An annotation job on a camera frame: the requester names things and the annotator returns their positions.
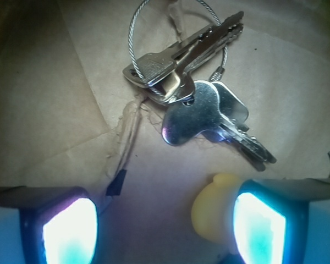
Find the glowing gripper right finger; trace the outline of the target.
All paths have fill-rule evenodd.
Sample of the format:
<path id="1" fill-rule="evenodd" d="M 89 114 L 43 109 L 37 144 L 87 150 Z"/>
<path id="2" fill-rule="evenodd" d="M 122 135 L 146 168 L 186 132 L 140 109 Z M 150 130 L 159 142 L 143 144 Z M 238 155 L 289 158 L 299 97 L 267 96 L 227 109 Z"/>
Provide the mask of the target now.
<path id="1" fill-rule="evenodd" d="M 245 181 L 233 230 L 244 263 L 330 263 L 330 178 Z"/>

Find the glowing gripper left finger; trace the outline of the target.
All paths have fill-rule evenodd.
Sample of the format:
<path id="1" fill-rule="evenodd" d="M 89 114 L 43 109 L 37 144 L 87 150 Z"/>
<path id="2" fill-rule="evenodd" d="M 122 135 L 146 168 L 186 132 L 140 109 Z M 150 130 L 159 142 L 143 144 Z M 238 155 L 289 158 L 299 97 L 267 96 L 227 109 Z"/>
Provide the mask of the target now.
<path id="1" fill-rule="evenodd" d="M 0 263 L 91 263 L 97 232 L 84 188 L 0 187 Z"/>

